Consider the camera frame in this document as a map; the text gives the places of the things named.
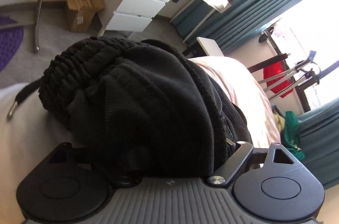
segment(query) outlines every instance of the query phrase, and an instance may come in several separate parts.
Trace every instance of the ribbed panel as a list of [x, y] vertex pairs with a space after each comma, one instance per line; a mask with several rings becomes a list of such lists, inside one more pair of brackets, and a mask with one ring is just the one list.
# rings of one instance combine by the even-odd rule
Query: ribbed panel
[[[227, 190], [201, 179], [144, 178], [119, 189], [96, 215], [78, 224], [268, 224], [241, 209]], [[317, 224], [309, 220], [304, 224]], [[38, 224], [28, 220], [25, 224]]]

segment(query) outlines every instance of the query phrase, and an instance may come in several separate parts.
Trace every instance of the red cloth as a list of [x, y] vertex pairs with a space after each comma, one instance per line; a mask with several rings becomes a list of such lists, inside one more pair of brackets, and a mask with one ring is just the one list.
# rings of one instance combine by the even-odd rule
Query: red cloth
[[[282, 72], [286, 71], [284, 64], [282, 61], [274, 63], [270, 66], [264, 67], [264, 79], [272, 77], [274, 75], [280, 74]], [[266, 82], [267, 87], [274, 84], [275, 82], [277, 82], [278, 80], [280, 80], [283, 77], [279, 77], [276, 79], [273, 79], [269, 82]], [[283, 81], [281, 84], [277, 85], [276, 87], [273, 87], [271, 89], [271, 91], [276, 94], [278, 92], [280, 92], [281, 90], [285, 89], [286, 87], [290, 86], [292, 84], [292, 80], [291, 79], [287, 79], [285, 81]], [[288, 92], [286, 92], [285, 94], [282, 94], [280, 97], [284, 98], [286, 97], [288, 94], [292, 93], [293, 89], [289, 90]]]

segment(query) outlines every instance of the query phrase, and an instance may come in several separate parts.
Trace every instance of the black device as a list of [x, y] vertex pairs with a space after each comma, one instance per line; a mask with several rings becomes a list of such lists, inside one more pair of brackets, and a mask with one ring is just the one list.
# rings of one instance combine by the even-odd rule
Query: black device
[[19, 184], [17, 201], [26, 224], [318, 223], [323, 186], [286, 148], [228, 142], [233, 155], [208, 178], [121, 175], [61, 143]]

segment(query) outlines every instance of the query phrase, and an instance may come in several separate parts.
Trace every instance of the small box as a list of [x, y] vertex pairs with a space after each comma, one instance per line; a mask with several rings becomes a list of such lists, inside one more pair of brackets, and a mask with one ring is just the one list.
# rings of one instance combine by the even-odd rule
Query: small box
[[88, 30], [96, 12], [105, 8], [103, 0], [66, 0], [66, 20], [71, 32]]

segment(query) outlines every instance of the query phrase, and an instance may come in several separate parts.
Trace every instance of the window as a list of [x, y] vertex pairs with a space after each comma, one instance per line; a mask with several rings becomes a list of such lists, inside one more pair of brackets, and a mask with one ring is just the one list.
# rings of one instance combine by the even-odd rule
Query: window
[[[302, 0], [280, 16], [272, 38], [282, 53], [290, 54], [289, 67], [305, 60], [310, 50], [317, 52], [314, 62], [326, 72], [320, 84], [301, 87], [309, 109], [339, 97], [339, 0]], [[318, 73], [314, 64], [305, 67], [311, 68]]]

